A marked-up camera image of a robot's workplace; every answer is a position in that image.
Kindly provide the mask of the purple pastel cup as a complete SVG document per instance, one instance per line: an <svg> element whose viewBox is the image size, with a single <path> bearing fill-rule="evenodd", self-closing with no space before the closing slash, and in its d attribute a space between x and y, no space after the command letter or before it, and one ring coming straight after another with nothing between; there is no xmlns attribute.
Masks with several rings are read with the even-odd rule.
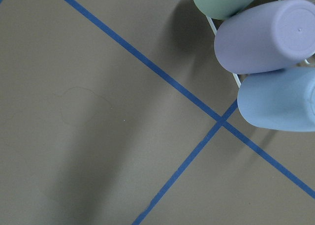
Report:
<svg viewBox="0 0 315 225"><path fill-rule="evenodd" d="M220 65L236 74L293 66L315 53L315 5L280 0L247 9L220 25L214 51Z"/></svg>

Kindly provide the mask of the white cup rack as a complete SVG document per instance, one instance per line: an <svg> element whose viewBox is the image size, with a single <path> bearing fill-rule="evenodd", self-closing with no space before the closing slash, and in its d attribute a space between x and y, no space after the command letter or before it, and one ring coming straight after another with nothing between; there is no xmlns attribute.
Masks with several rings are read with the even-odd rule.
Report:
<svg viewBox="0 0 315 225"><path fill-rule="evenodd" d="M254 0L251 4L248 5L248 7L246 7L245 9L254 7L255 5L261 5L263 3L267 3L267 2L271 2L271 1L275 1L275 0ZM217 33L217 29L220 27L220 25L222 24L223 20L216 20L213 19L211 17L206 16L207 21L212 29L212 32L214 34L214 36L216 36ZM301 63L297 64L297 66L310 66L310 67L315 67L315 55L307 58L306 60L303 60ZM247 76L247 74L235 74L233 73L233 78L238 86L238 88L241 85L241 82L243 81L243 79Z"/></svg>

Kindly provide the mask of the blue pastel cup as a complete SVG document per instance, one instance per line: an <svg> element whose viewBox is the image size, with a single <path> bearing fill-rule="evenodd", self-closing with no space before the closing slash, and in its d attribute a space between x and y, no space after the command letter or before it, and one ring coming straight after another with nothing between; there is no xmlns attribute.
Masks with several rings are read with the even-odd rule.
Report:
<svg viewBox="0 0 315 225"><path fill-rule="evenodd" d="M315 129L315 70L292 67L252 74L241 84L242 117L259 128L294 132Z"/></svg>

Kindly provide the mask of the green pastel cup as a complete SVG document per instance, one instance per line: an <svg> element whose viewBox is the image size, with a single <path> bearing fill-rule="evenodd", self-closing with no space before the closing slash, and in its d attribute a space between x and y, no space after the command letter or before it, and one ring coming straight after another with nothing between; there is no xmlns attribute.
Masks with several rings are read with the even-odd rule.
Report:
<svg viewBox="0 0 315 225"><path fill-rule="evenodd" d="M254 0L193 0L196 7L206 16L224 20L243 10Z"/></svg>

